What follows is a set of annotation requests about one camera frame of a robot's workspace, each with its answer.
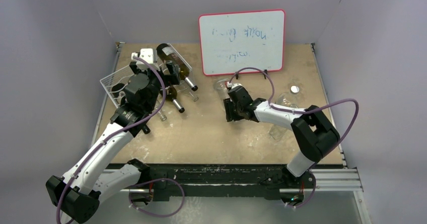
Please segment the clear bottle silver cap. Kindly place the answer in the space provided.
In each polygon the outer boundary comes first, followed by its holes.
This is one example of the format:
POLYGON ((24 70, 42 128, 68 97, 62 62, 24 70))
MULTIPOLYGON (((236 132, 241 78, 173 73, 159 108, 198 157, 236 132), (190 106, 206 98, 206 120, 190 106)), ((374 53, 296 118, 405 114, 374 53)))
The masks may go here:
POLYGON ((223 79, 217 80, 213 84, 213 88, 218 93, 218 96, 221 100, 229 98, 228 89, 227 89, 227 82, 229 80, 230 80, 229 78, 223 78, 223 79))

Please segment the dark bottle brown label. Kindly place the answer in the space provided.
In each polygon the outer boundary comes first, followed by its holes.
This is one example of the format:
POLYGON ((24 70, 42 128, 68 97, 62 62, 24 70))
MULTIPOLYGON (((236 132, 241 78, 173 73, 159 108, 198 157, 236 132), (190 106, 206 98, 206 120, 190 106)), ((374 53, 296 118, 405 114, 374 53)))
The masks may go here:
POLYGON ((177 90, 174 88, 174 86, 166 87, 166 100, 170 101, 175 106, 175 108, 178 110, 179 113, 184 113, 185 108, 179 102, 177 96, 178 96, 177 90))

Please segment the clear bottle back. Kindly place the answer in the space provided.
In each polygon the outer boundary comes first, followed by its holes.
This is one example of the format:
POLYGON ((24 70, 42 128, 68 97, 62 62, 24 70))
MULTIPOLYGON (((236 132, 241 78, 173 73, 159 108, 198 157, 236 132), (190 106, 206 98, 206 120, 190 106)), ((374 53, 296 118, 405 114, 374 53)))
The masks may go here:
POLYGON ((191 98, 193 100, 193 102, 196 102, 199 100, 198 95, 196 95, 186 83, 181 83, 178 86, 178 89, 179 89, 178 93, 181 93, 181 94, 191 98))

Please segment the clear square glass bottle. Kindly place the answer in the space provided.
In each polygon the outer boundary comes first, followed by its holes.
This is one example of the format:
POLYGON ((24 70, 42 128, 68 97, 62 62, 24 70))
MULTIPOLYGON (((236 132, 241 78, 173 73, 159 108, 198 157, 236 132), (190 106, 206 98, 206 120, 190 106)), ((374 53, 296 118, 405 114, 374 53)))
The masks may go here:
POLYGON ((160 104, 161 102, 157 101, 155 105, 155 109, 157 110, 158 117, 163 122, 167 120, 167 116, 164 114, 164 111, 162 110, 162 107, 160 106, 160 104))

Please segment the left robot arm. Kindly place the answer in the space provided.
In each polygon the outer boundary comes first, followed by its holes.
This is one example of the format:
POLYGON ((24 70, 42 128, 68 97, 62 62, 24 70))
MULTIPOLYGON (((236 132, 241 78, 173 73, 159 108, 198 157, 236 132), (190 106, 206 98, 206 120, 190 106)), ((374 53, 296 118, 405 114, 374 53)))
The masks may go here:
POLYGON ((124 86, 125 100, 110 118, 104 132, 85 155, 62 176, 46 182, 51 202, 56 206, 56 223, 85 223, 99 206, 122 189, 135 185, 145 188, 150 174, 141 162, 125 164, 103 175, 112 159, 140 132, 150 133, 148 121, 166 101, 166 81, 156 63, 134 56, 133 72, 124 86))

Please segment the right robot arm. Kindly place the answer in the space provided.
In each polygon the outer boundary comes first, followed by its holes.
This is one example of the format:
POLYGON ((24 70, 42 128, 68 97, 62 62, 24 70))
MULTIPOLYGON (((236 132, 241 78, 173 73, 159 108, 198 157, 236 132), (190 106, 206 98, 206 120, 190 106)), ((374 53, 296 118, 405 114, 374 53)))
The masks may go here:
POLYGON ((228 98, 224 99, 226 120, 242 119, 270 123, 294 133, 299 152, 290 160, 283 173, 283 182, 289 187, 301 183, 303 174, 333 150, 340 135, 326 115, 317 106, 307 109, 271 104, 266 99, 252 99, 241 84, 227 84, 228 98))

